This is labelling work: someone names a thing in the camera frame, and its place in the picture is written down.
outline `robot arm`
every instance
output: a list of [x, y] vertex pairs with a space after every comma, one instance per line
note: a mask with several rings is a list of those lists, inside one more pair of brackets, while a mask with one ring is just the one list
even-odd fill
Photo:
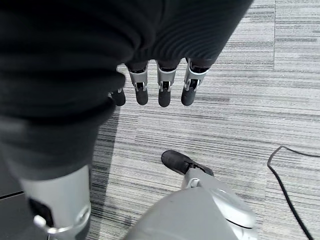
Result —
[[[117, 65], [216, 59], [251, 3], [188, 1], [11, 0], [0, 6], [1, 154], [35, 224], [54, 238], [81, 240], [88, 231], [95, 140], [115, 108], [108, 93], [121, 92], [125, 82]], [[194, 18], [188, 25], [186, 14]], [[172, 26], [182, 36], [168, 45], [164, 36]]]
[[162, 162], [184, 175], [180, 191], [153, 205], [124, 240], [256, 240], [256, 215], [211, 170], [168, 150]]

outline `black fabric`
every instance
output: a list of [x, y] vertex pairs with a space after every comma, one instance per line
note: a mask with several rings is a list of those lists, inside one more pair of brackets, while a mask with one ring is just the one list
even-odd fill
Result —
[[12, 172], [51, 179], [90, 162], [108, 92], [124, 85], [117, 65], [216, 59], [250, 3], [2, 1], [0, 145]]

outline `robotic hand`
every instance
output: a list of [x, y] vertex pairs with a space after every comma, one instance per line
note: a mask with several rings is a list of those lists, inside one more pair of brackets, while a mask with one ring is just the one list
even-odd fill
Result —
[[[57, 240], [85, 239], [98, 129], [113, 113], [115, 102], [125, 102], [125, 77], [117, 66], [126, 64], [136, 99], [143, 105], [148, 101], [147, 68], [141, 71], [134, 65], [157, 60], [159, 104], [166, 107], [179, 63], [175, 61], [187, 58], [181, 101], [188, 106], [251, 2], [11, 0], [0, 6], [0, 151], [22, 185], [37, 226]], [[198, 169], [185, 174], [189, 187], [160, 201], [156, 210], [162, 205], [176, 208], [177, 215], [170, 215], [176, 221], [184, 214], [180, 201], [190, 213], [203, 212], [202, 220], [194, 214], [179, 221], [202, 231], [207, 226], [206, 238], [226, 230], [232, 239], [230, 222], [232, 229], [243, 226], [242, 233], [252, 227], [233, 219], [252, 216], [234, 195], [219, 203], [223, 191], [229, 190], [219, 187], [215, 178]], [[217, 222], [211, 219], [215, 214]], [[172, 229], [176, 221], [167, 233], [177, 237], [179, 232]], [[214, 223], [221, 228], [213, 228]], [[164, 233], [165, 223], [159, 226], [158, 233]]]

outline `robotic finger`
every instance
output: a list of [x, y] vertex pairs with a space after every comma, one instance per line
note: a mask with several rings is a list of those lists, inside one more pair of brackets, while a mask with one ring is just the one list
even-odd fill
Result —
[[161, 107], [167, 107], [171, 101], [171, 88], [175, 82], [177, 60], [157, 60], [157, 76], [159, 85], [158, 102]]
[[185, 106], [190, 106], [195, 100], [196, 91], [215, 59], [186, 58], [186, 61], [187, 68], [185, 70], [181, 102]]
[[148, 102], [148, 62], [126, 64], [135, 89], [136, 101], [140, 105], [146, 105]]
[[180, 191], [158, 201], [124, 240], [256, 240], [256, 215], [208, 167], [169, 150], [162, 162], [184, 175]]

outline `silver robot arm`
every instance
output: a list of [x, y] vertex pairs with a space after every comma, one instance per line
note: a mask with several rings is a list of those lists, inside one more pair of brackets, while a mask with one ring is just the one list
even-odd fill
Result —
[[152, 206], [124, 240], [256, 240], [256, 215], [224, 183], [190, 168], [182, 189]]

